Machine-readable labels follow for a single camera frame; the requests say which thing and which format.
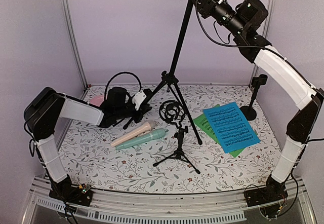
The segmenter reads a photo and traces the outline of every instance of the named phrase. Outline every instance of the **table surface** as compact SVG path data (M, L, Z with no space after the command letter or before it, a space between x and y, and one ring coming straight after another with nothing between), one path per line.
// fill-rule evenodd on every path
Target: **table surface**
M130 94L138 86L123 86ZM85 100L102 95L104 86L93 86ZM251 91L247 86L180 86L193 118L203 109L217 104L236 102L240 107L248 105ZM271 128L257 102L254 109L257 118L250 122L261 142L246 148L238 157L225 154L203 131L198 130L203 141L197 144L192 127L185 135L183 148L190 161L201 171L196 174L192 166L179 160L167 160L158 167L152 164L170 155L177 147L173 137L176 128L163 122L158 116L159 105L173 100L171 92L163 88L150 104L153 109L145 119L155 120L159 128L168 129L165 138L151 141L129 149L116 151L110 143L113 139L138 127L131 124L122 129L125 120L116 127L98 128L87 123L73 121L59 154L66 171L74 183L88 183L103 190L117 190L136 193L188 194L209 193L243 189L250 184L264 185L280 157L280 148Z

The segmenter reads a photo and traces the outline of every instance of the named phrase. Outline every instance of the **black round base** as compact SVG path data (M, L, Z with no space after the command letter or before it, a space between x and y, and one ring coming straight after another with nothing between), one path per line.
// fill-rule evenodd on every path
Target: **black round base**
M257 118L257 112L253 108L248 111L248 106L242 106L240 109L248 121L253 121Z

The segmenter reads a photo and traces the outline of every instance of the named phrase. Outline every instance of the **toy microphone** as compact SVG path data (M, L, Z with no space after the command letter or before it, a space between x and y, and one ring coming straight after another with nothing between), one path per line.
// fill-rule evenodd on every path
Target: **toy microphone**
M136 146L138 144L149 142L151 140L160 139L166 135L167 131L168 130L165 129L155 129L150 133L144 134L142 136L138 136L134 139L127 140L126 142L117 145L116 150L127 149Z
M117 146L123 142L125 142L126 140L132 139L134 137L136 137L137 135L144 133L146 131L150 131L155 127L155 122L153 120L148 120L146 123L144 123L142 126L134 129L133 131L123 135L122 137L114 140L111 143L111 146Z

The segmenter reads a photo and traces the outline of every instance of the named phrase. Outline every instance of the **green paper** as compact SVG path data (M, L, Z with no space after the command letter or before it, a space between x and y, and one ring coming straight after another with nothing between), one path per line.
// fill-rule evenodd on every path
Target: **green paper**
M209 124L205 114L200 115L199 117L195 118L193 121L198 127L200 127L203 130L203 132L205 132L210 138L212 138L217 144L219 144L219 141L216 138L216 135L211 125ZM244 148L230 152L230 155L236 158L243 150Z

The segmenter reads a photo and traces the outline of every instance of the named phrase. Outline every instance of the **small black stand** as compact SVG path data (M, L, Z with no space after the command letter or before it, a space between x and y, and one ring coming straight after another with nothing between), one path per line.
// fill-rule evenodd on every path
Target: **small black stand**
M171 68L170 68L169 73L167 73L166 71L162 72L162 81L155 88L153 93L149 97L147 97L146 100L143 103L147 103L156 93L159 92L159 90L161 90L165 85L167 85L168 90L170 90L174 94L177 101L182 105L185 114L188 116L189 121L191 123L191 126L192 126L192 128L194 130L194 133L195 133L196 137L197 137L198 144L202 145L203 141L201 140L201 138L200 138L200 136L198 134L198 131L197 131L196 126L195 126L195 124L193 122L193 119L191 117L191 114L189 112L187 104L186 104L186 102L185 102L185 100L184 100L184 98L183 98L183 96L181 94L180 88L178 86L179 80L174 75L175 71L176 71L177 63L178 63L178 60L179 60L179 56L180 56L182 44L183 44L183 41L184 41L184 37L186 35L186 31L187 31L187 28L188 28L192 8L193 8L193 2L191 0L188 0L186 12L184 14L184 18L183 18L183 22L182 22L181 29L180 29L180 34L179 34L176 50L175 50L175 53L174 53L174 56L173 56L173 60L172 60L172 64L171 64ZM176 91L174 91L172 89L171 85L173 85L175 87Z
M178 139L178 148L170 156L164 158L163 160L153 164L153 167L158 166L160 163L164 162L167 159L177 159L183 162L190 164L196 173L200 174L200 171L190 162L190 160L184 154L182 149L184 134L188 133L188 126L182 128L181 122L186 117L184 108L177 101L165 101L159 108L159 115L163 121L168 124L175 125L178 129L178 132L175 133L174 137Z
M255 99L257 98L258 91L260 86L263 86L267 83L268 76L261 74L259 77L254 77L252 79L252 87L254 87L251 102L249 106L242 106L240 109L248 121L256 119L257 112L252 108Z
M154 163L153 167L158 166L160 163L166 161L167 159L177 159L177 160L180 160L180 161L190 164L194 168L196 173L200 174L200 171L190 162L190 160L186 157L186 155L184 154L184 151L182 149L183 138L184 138L185 133L188 133L188 126L186 126L184 128L180 128L179 131L177 133L175 133L174 137L178 139L178 148L173 152L173 154L164 158L163 160L161 160L159 162Z

